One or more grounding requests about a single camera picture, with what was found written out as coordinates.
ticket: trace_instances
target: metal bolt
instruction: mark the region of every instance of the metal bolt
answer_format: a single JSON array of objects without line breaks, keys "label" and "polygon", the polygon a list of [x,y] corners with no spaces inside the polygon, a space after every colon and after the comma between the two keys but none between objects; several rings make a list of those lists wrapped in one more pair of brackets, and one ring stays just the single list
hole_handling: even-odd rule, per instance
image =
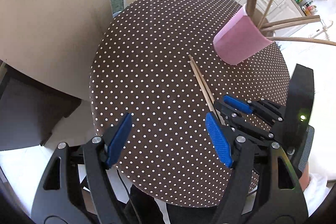
[{"label": "metal bolt", "polygon": [[295,153],[295,148],[294,147],[288,148],[288,150],[287,150],[288,155],[293,155],[294,153]]},{"label": "metal bolt", "polygon": [[243,136],[238,136],[238,137],[236,138],[236,140],[237,140],[237,142],[239,142],[239,143],[244,143],[244,142],[246,141],[245,137],[243,137]]},{"label": "metal bolt", "polygon": [[92,139],[93,143],[100,143],[101,142],[101,137],[97,136]]},{"label": "metal bolt", "polygon": [[272,143],[272,147],[273,147],[274,149],[278,149],[278,148],[280,147],[280,145],[279,145],[277,142],[273,142],[273,143]]},{"label": "metal bolt", "polygon": [[65,148],[66,146],[67,146],[67,144],[64,143],[64,142],[62,142],[62,143],[59,143],[59,144],[58,144],[57,148],[58,148],[58,149],[63,149],[63,148]]}]

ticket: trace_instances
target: white cloth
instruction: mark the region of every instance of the white cloth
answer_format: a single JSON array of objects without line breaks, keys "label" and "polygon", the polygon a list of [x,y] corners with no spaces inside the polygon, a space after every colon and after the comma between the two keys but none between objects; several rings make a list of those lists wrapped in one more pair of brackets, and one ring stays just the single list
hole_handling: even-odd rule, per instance
[{"label": "white cloth", "polygon": [[[303,191],[306,200],[308,215],[311,216],[313,212],[321,205],[323,200],[330,192],[327,187],[327,177],[319,174],[309,174],[310,182],[308,187]],[[246,198],[243,214],[252,210],[256,193]]]}]

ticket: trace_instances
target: white floor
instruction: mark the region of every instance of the white floor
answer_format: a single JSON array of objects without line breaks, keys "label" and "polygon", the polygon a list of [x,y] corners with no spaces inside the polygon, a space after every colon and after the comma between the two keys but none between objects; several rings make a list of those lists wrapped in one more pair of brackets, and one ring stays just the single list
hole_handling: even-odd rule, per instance
[{"label": "white floor", "polygon": [[[333,144],[336,143],[334,134],[336,99],[332,92],[336,84],[334,73],[336,47],[293,42],[288,43],[282,52],[290,74],[296,63],[314,69],[315,104],[310,124],[315,128],[315,139],[310,157],[310,171],[327,173],[328,179],[336,179],[336,165],[332,163]],[[60,121],[44,147],[35,146],[0,152],[0,166],[27,214],[30,214],[39,180],[57,144],[66,141],[73,146],[87,142],[95,134],[92,123],[90,103],[83,102],[69,118]],[[83,168],[80,168],[80,171],[83,177],[85,175]],[[116,177],[115,170],[109,172],[109,177],[118,198],[124,202],[127,201],[126,193]]]}]

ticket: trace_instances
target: blue rubber fingertip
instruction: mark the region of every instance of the blue rubber fingertip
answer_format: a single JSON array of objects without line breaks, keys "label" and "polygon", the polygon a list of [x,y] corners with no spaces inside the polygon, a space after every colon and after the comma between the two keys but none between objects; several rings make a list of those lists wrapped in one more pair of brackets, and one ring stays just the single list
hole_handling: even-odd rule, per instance
[{"label": "blue rubber fingertip", "polygon": [[252,114],[252,109],[249,105],[230,97],[229,95],[223,96],[223,102],[234,107],[235,109],[238,109],[239,111],[245,113],[245,114]]},{"label": "blue rubber fingertip", "polygon": [[118,162],[118,158],[124,148],[125,142],[127,141],[128,135],[132,129],[132,115],[127,114],[124,121],[120,125],[118,131],[116,132],[113,140],[108,146],[107,156],[105,164],[111,168],[112,165]]},{"label": "blue rubber fingertip", "polygon": [[205,126],[212,140],[212,144],[215,147],[219,160],[227,167],[231,167],[233,160],[231,157],[230,144],[224,137],[221,128],[217,124],[215,118],[211,115],[211,112],[207,113],[205,117]]}]

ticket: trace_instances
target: polka dot tablecloth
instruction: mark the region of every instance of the polka dot tablecloth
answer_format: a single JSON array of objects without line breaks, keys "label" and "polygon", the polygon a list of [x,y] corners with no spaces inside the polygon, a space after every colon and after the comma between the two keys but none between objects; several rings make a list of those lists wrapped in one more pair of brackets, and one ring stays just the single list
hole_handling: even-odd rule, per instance
[{"label": "polka dot tablecloth", "polygon": [[[214,36],[240,7],[233,0],[137,0],[114,19],[98,48],[90,79],[97,134],[132,113],[116,167],[167,203],[215,206],[231,174],[206,131],[209,110],[188,54],[215,98],[286,101],[289,74],[275,44],[236,66],[214,51]],[[255,116],[245,117],[268,130]],[[253,189],[258,177],[251,174]]]}]

